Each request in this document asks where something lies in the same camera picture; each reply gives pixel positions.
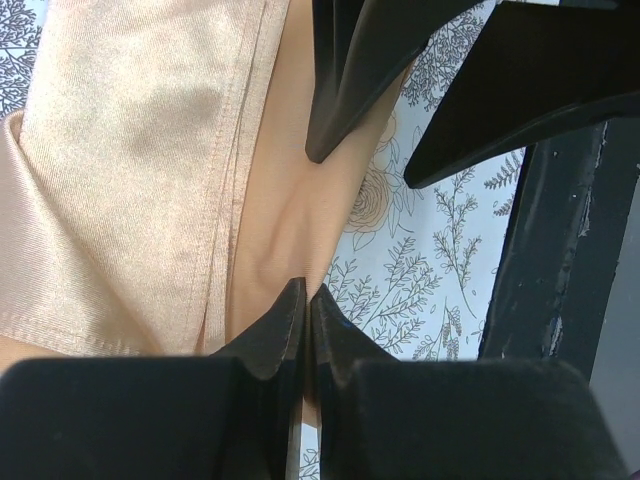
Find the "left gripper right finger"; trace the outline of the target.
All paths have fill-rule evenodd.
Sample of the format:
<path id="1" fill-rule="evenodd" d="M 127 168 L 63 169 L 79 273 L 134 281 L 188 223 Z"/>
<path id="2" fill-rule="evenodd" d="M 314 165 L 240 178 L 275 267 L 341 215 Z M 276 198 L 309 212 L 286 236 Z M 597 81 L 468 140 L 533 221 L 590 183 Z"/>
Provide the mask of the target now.
<path id="1" fill-rule="evenodd" d="M 324 479 L 625 479 L 585 380 L 549 360 L 401 361 L 310 304 Z"/>

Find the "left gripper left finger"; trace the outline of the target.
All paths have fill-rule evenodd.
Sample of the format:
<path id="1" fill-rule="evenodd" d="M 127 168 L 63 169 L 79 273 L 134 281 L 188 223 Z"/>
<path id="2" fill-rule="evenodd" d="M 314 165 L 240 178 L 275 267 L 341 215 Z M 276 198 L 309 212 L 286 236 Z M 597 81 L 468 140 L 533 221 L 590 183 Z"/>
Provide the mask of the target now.
<path id="1" fill-rule="evenodd" d="M 1 377 L 5 479 L 294 479 L 306 288 L 210 356 L 36 358 Z"/>

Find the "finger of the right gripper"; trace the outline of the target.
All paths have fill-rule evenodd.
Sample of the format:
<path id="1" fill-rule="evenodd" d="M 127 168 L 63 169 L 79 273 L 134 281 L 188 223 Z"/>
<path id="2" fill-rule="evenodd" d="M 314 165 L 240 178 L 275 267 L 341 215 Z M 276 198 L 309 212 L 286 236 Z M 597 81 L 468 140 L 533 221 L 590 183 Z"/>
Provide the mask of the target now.
<path id="1" fill-rule="evenodd" d="M 321 163 L 425 49 L 478 3 L 366 0 L 312 3 L 315 88 L 305 150 Z"/>
<path id="2" fill-rule="evenodd" d="M 404 171 L 421 189 L 555 135 L 639 114 L 639 4 L 495 7 Z"/>

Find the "orange satin napkin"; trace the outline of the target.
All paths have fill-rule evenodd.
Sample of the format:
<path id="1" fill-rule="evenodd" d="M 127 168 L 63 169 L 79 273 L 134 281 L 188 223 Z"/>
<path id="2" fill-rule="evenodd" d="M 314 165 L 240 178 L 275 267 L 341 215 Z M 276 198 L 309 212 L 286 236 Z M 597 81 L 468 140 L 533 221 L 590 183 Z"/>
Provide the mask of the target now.
<path id="1" fill-rule="evenodd" d="M 399 96 L 322 163 L 308 1 L 53 1 L 1 127 L 1 365 L 211 354 L 317 292 Z"/>

